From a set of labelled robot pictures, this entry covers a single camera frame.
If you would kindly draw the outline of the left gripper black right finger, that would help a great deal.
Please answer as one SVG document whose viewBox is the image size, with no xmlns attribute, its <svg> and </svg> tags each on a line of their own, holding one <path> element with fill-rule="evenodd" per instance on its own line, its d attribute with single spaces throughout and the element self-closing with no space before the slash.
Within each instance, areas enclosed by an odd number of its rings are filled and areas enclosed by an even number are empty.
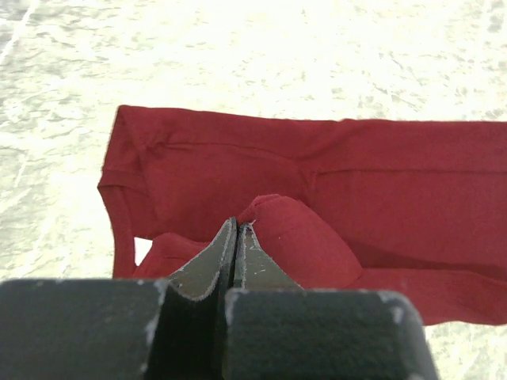
<svg viewBox="0 0 507 380">
<path fill-rule="evenodd" d="M 226 379 L 437 378 L 419 313 L 393 291 L 302 289 L 240 227 Z"/>
</svg>

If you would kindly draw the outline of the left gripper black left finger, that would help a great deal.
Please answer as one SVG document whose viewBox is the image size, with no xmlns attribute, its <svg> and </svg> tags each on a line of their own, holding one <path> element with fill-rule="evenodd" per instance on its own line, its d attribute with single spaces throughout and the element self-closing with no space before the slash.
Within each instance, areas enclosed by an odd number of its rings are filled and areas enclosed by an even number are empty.
<svg viewBox="0 0 507 380">
<path fill-rule="evenodd" d="M 159 279 L 1 284 L 4 379 L 219 379 L 238 226 Z"/>
</svg>

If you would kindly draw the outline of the dark red t shirt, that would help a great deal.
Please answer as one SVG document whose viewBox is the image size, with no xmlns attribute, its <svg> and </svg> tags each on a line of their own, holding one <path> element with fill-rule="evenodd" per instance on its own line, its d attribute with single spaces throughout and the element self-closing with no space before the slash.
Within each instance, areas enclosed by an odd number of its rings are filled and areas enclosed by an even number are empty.
<svg viewBox="0 0 507 380">
<path fill-rule="evenodd" d="M 122 105 L 98 190 L 116 278 L 167 276 L 236 218 L 301 287 L 397 291 L 427 325 L 506 322 L 503 122 Z"/>
</svg>

